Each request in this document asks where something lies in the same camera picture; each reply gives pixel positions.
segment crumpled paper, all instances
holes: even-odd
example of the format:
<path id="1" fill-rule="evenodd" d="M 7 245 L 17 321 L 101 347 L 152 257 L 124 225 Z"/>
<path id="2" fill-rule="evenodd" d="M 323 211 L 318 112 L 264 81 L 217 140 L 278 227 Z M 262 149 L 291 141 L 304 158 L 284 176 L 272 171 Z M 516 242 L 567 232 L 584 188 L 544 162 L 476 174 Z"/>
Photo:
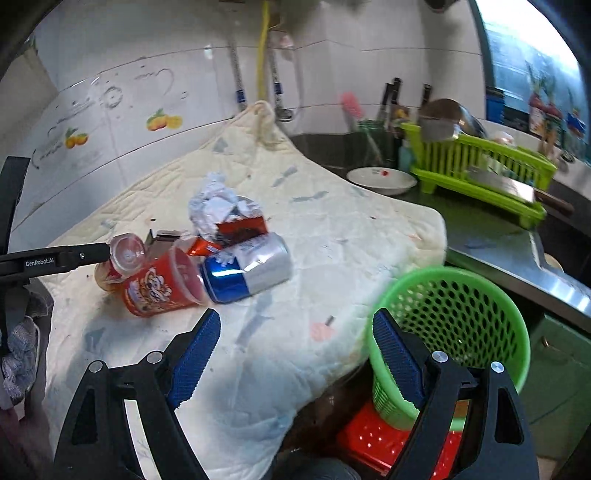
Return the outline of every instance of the crumpled paper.
<path id="1" fill-rule="evenodd" d="M 194 233 L 213 242 L 218 223 L 234 222 L 261 216 L 261 206 L 250 199 L 239 197 L 224 185 L 221 173 L 208 173 L 201 190 L 189 200 L 189 218 Z"/>

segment blue container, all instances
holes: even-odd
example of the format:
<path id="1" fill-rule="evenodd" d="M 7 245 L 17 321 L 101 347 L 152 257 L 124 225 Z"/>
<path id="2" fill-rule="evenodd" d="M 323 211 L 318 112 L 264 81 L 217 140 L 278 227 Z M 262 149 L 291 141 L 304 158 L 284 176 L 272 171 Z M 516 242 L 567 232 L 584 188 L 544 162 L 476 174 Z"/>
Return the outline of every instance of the blue container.
<path id="1" fill-rule="evenodd" d="M 505 119 L 505 92 L 498 88 L 486 88 L 486 119 L 502 124 Z"/>
<path id="2" fill-rule="evenodd" d="M 288 280 L 293 268 L 283 239 L 267 233 L 207 257 L 200 269 L 209 297 L 230 303 Z"/>

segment ceramic tile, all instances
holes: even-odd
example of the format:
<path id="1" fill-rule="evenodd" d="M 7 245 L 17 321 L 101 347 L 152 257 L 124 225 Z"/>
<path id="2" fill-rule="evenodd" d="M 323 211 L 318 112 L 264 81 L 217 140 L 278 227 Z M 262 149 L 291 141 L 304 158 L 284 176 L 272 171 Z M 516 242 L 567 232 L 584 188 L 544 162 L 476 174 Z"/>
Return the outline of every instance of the ceramic tile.
<path id="1" fill-rule="evenodd" d="M 213 67 L 216 73 L 217 91 L 219 93 L 220 107 L 222 108 L 223 117 L 231 118 L 238 113 L 238 105 L 236 103 L 236 82 L 234 73 L 232 71 L 232 63 L 230 60 L 229 48 L 214 48 L 213 51 Z M 244 71 L 240 68 L 242 74 L 242 81 L 246 80 Z"/>
<path id="2" fill-rule="evenodd" d="M 360 48 L 424 48 L 417 0 L 372 0 L 359 7 Z"/>
<path id="3" fill-rule="evenodd" d="M 59 89 L 144 57 L 228 44 L 215 0 L 65 0 Z"/>
<path id="4" fill-rule="evenodd" d="M 359 97 L 363 91 L 362 85 L 366 74 L 359 68 L 363 52 L 354 47 L 329 41 L 329 54 L 335 81 L 333 89 L 337 95 L 336 103 L 345 92 L 353 92 Z"/>
<path id="5" fill-rule="evenodd" d="M 331 42 L 298 48 L 304 90 L 303 106 L 335 105 L 339 102 L 330 58 Z"/>
<path id="6" fill-rule="evenodd" d="M 276 48 L 275 62 L 279 74 L 279 80 L 283 88 L 283 103 L 286 108 L 296 108 L 300 105 L 300 91 L 296 81 L 297 51 Z M 242 83 L 245 89 L 246 101 L 249 104 L 256 102 L 258 91 L 256 88 L 256 57 L 257 49 L 254 47 L 238 47 L 238 63 L 242 74 Z M 236 104 L 236 82 L 230 62 L 228 48 L 216 48 L 213 54 L 217 86 L 220 94 L 224 118 L 231 118 L 238 113 Z M 273 84 L 271 70 L 268 61 L 265 62 L 265 77 L 267 80 L 268 99 L 274 103 Z"/>
<path id="7" fill-rule="evenodd" d="M 405 106 L 420 106 L 423 84 L 430 83 L 427 54 L 422 48 L 395 48 L 361 52 L 365 88 L 363 103 L 379 104 L 384 84 L 394 77 L 402 79 L 398 101 Z"/>
<path id="8" fill-rule="evenodd" d="M 61 4 L 49 12 L 33 32 L 37 54 L 55 87 L 59 84 L 60 22 Z"/>
<path id="9" fill-rule="evenodd" d="M 118 159 L 127 185 L 201 147 L 223 129 L 225 122 L 204 125 L 163 138 Z"/>
<path id="10" fill-rule="evenodd" d="M 358 7 L 348 1 L 321 2 L 326 39 L 359 48 L 362 46 Z"/>
<path id="11" fill-rule="evenodd" d="M 32 248 L 44 248 L 125 187 L 118 161 L 113 160 L 42 205 L 15 232 Z"/>
<path id="12" fill-rule="evenodd" d="M 298 69 L 300 68 L 299 56 L 296 50 L 275 48 L 275 62 L 281 87 L 283 89 L 283 105 L 285 108 L 297 108 L 301 105 L 300 88 L 298 87 Z M 269 99 L 273 104 L 273 82 L 269 74 L 268 82 Z"/>
<path id="13" fill-rule="evenodd" d="M 31 157 L 15 212 L 19 222 L 77 179 L 116 158 L 96 83 L 85 80 L 61 92 L 18 147 Z"/>
<path id="14" fill-rule="evenodd" d="M 309 106 L 298 112 L 295 121 L 299 123 L 300 133 L 344 134 L 348 132 L 345 114 L 340 105 Z"/>
<path id="15" fill-rule="evenodd" d="M 451 98 L 477 118 L 485 117 L 482 58 L 473 53 L 427 50 L 432 99 Z"/>
<path id="16" fill-rule="evenodd" d="M 418 5 L 425 48 L 480 55 L 480 40 L 468 0 L 459 0 L 443 14 L 433 12 L 425 2 Z"/>
<path id="17" fill-rule="evenodd" d="M 249 0 L 243 4 L 232 2 L 220 4 L 223 12 L 224 29 L 231 27 L 235 45 L 238 47 L 256 47 L 261 36 L 262 4 L 261 0 Z"/>
<path id="18" fill-rule="evenodd" d="M 102 74 L 96 86 L 119 155 L 224 117 L 212 49 L 138 60 Z"/>
<path id="19" fill-rule="evenodd" d="M 327 40 L 325 13 L 326 9 L 318 0 L 299 0 L 282 2 L 282 14 L 285 16 L 285 29 L 293 38 L 296 48 Z"/>
<path id="20" fill-rule="evenodd" d="M 20 232 L 16 230 L 11 232 L 10 240 L 8 241 L 8 253 L 23 252 L 32 248 L 31 244 Z"/>

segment cable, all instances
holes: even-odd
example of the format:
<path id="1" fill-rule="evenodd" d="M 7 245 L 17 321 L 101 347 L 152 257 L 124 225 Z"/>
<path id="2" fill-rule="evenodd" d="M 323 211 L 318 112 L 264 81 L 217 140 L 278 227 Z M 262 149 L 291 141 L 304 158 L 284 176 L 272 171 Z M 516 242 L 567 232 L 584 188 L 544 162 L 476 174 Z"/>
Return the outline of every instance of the cable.
<path id="1" fill-rule="evenodd" d="M 269 0 L 262 3 L 262 27 L 256 58 L 256 83 L 259 100 L 267 100 L 267 86 L 265 84 L 265 48 L 267 47 L 267 34 L 269 32 Z"/>

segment red plastic cup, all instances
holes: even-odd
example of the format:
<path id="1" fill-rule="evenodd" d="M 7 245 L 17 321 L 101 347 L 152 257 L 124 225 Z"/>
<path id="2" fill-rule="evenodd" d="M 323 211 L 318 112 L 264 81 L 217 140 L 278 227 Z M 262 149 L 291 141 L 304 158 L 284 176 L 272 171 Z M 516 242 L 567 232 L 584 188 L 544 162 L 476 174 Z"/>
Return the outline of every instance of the red plastic cup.
<path id="1" fill-rule="evenodd" d="M 150 317 L 191 305 L 204 305 L 208 296 L 197 267 L 180 248 L 144 267 L 123 283 L 123 301 L 139 317 Z"/>

